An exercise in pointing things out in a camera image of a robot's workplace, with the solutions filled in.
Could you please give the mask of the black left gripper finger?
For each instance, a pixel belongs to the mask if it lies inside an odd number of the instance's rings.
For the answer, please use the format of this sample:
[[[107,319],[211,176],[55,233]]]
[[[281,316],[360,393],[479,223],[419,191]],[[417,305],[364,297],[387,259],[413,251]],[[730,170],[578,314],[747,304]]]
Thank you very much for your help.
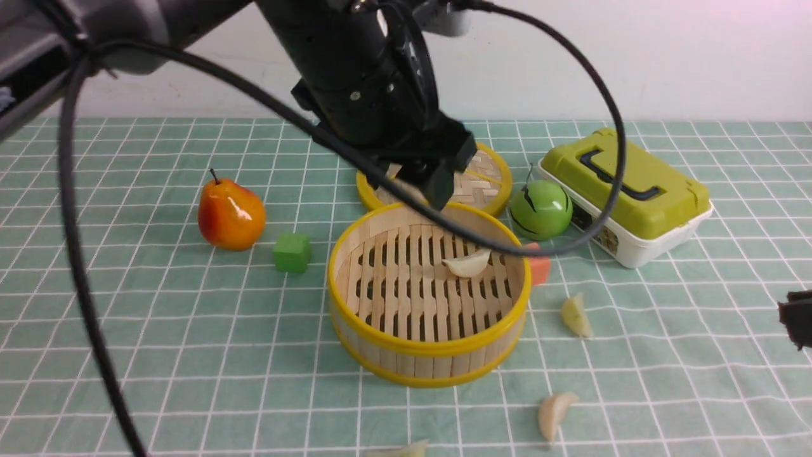
[[[424,166],[421,192],[428,205],[440,211],[447,205],[455,190],[455,169],[447,160],[431,161]]]

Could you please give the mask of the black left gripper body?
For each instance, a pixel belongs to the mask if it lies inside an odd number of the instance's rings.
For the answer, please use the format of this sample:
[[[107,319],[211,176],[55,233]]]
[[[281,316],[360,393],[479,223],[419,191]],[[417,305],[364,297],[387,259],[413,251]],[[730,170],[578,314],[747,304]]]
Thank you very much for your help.
[[[421,190],[424,166],[447,160],[455,175],[475,140],[439,108],[424,33],[453,34],[450,1],[293,1],[292,95],[320,127]]]

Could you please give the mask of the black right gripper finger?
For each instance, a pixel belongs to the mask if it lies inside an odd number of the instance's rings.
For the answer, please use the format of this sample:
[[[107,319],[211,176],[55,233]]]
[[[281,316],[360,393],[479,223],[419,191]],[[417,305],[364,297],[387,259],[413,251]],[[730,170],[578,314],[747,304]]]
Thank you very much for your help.
[[[779,321],[798,351],[811,347],[811,289],[790,291],[778,301]]]

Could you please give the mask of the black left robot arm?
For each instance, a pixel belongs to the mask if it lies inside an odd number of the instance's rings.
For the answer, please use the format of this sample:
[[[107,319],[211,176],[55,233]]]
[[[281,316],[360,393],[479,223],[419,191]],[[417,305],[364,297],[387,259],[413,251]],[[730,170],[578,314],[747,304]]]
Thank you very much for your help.
[[[371,178],[398,178],[441,210],[475,137],[439,109],[422,28],[446,1],[258,1],[298,70],[292,95],[317,117],[313,141]],[[3,1],[2,139],[64,95],[86,54],[141,40],[184,50],[247,1]]]

